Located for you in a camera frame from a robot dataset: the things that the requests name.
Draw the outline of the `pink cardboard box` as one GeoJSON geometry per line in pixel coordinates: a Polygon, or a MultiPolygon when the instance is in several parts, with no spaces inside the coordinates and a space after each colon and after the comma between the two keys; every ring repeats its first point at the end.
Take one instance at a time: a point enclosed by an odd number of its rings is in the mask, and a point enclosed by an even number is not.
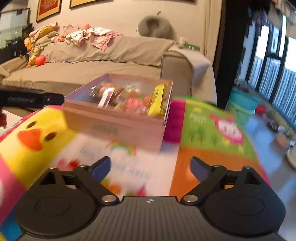
{"type": "Polygon", "coordinates": [[[65,98],[62,109],[69,128],[160,151],[170,110],[173,82],[126,74],[92,80],[65,98]],[[163,114],[148,116],[154,89],[165,84],[163,114]]]}

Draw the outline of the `red framed picture left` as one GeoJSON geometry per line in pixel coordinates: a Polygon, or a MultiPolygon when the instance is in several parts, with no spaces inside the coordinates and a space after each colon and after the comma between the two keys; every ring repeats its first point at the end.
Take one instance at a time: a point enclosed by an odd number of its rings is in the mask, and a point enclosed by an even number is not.
{"type": "Polygon", "coordinates": [[[36,22],[40,22],[61,11],[61,0],[39,0],[37,8],[36,22]]]}

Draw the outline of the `colourful cartoon play mat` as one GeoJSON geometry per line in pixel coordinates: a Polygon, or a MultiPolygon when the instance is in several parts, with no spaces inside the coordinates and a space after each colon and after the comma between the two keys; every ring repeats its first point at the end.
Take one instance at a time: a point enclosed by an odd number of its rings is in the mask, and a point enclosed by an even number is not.
{"type": "Polygon", "coordinates": [[[279,240],[285,210],[229,113],[175,99],[166,129],[151,152],[74,131],[62,108],[21,119],[1,137],[1,240],[279,240]],[[71,171],[104,156],[111,170],[102,185],[116,205],[99,205],[76,186],[40,185],[49,168],[71,171]],[[226,185],[201,205],[182,204],[200,183],[192,157],[234,171],[250,166],[261,184],[226,185]]]}

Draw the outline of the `yellow snack packet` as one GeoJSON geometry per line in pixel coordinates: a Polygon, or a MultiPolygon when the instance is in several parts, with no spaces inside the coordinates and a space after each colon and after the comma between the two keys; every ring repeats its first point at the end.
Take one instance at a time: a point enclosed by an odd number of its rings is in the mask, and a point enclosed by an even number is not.
{"type": "Polygon", "coordinates": [[[163,114],[165,91],[166,91],[165,84],[160,84],[155,87],[152,100],[151,100],[151,106],[147,114],[148,116],[158,116],[163,114]]]}

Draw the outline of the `beige covered sofa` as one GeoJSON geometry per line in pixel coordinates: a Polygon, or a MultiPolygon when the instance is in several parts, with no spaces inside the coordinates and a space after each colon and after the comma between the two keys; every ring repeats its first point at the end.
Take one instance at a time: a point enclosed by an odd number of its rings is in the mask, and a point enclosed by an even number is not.
{"type": "Polygon", "coordinates": [[[105,74],[129,74],[173,82],[172,95],[190,95],[216,104],[211,62],[200,52],[181,49],[175,41],[149,37],[116,37],[106,50],[51,43],[41,54],[46,63],[27,66],[25,57],[1,65],[1,84],[43,89],[64,95],[105,74]]]}

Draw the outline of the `red framed picture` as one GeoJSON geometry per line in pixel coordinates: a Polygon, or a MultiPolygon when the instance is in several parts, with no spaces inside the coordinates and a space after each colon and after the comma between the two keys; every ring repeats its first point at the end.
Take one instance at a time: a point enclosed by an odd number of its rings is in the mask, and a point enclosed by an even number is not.
{"type": "Polygon", "coordinates": [[[37,8],[36,22],[40,22],[61,11],[61,0],[39,0],[37,8]]]}
{"type": "Polygon", "coordinates": [[[69,8],[76,8],[86,4],[112,2],[113,0],[70,0],[69,8]]]}

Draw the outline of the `glass fish tank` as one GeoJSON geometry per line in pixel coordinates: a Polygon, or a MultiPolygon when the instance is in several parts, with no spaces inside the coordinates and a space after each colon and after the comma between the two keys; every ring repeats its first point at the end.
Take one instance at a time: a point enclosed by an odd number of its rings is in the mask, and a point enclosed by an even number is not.
{"type": "Polygon", "coordinates": [[[1,64],[15,57],[27,55],[24,40],[33,29],[29,21],[29,8],[1,13],[1,64]]]}

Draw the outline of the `teal plastic bucket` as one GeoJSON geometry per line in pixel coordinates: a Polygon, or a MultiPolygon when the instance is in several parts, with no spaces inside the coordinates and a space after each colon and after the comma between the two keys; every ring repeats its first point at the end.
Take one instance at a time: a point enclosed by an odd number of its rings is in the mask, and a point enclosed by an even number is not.
{"type": "Polygon", "coordinates": [[[233,114],[239,125],[246,126],[249,119],[255,114],[259,102],[260,98],[233,87],[225,110],[233,114]]]}

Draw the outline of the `red framed picture right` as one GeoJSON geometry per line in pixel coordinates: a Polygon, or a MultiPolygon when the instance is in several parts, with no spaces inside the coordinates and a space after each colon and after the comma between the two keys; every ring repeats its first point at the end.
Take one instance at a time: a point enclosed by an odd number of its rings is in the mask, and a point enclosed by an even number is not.
{"type": "Polygon", "coordinates": [[[76,8],[86,4],[112,2],[113,0],[70,0],[69,8],[76,8]]]}

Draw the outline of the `pink white clothes pile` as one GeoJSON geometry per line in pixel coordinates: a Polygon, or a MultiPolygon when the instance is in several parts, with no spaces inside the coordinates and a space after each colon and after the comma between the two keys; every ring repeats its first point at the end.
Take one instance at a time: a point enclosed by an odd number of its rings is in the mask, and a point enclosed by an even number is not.
{"type": "Polygon", "coordinates": [[[105,51],[108,47],[111,39],[116,37],[122,37],[123,35],[102,27],[92,28],[90,25],[85,25],[82,29],[73,27],[74,30],[70,30],[69,27],[64,28],[64,35],[56,36],[51,38],[51,43],[66,42],[68,45],[73,43],[74,45],[80,47],[85,41],[89,41],[90,44],[96,48],[105,51]]]}

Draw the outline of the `orange ball toy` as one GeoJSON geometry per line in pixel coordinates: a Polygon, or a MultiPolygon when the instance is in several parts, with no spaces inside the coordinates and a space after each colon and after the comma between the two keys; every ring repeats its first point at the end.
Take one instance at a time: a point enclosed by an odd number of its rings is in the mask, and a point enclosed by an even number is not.
{"type": "Polygon", "coordinates": [[[46,63],[46,57],[44,55],[39,55],[35,59],[35,65],[36,66],[41,66],[46,63]]]}

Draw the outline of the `white wall socket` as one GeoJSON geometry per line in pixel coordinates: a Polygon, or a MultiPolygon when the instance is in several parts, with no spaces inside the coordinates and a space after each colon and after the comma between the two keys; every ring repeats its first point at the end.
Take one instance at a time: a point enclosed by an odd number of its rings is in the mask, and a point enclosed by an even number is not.
{"type": "Polygon", "coordinates": [[[180,43],[180,45],[188,44],[188,39],[185,37],[180,37],[179,43],[180,43]]]}

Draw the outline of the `green tag on sofa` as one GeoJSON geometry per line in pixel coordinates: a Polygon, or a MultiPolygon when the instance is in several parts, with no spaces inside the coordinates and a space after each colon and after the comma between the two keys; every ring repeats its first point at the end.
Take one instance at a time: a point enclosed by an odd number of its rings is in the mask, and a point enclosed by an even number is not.
{"type": "Polygon", "coordinates": [[[200,52],[200,47],[196,45],[191,45],[191,44],[184,44],[183,45],[184,49],[192,50],[192,51],[198,51],[200,52]]]}

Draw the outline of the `yellow plush toy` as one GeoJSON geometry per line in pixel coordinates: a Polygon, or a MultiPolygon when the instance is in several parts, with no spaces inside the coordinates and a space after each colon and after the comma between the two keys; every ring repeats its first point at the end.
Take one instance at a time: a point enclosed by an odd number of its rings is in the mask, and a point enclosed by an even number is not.
{"type": "Polygon", "coordinates": [[[27,67],[35,65],[40,52],[46,45],[50,44],[51,39],[58,34],[56,31],[58,27],[58,22],[53,22],[29,33],[29,37],[23,41],[27,49],[27,67]]]}

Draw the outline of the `grey neck pillow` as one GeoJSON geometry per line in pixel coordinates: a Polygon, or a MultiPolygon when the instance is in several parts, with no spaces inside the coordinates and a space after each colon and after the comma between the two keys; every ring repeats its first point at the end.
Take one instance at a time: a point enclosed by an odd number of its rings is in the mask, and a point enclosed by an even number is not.
{"type": "Polygon", "coordinates": [[[170,22],[162,16],[145,16],[139,22],[137,31],[143,37],[175,39],[174,30],[170,22]]]}

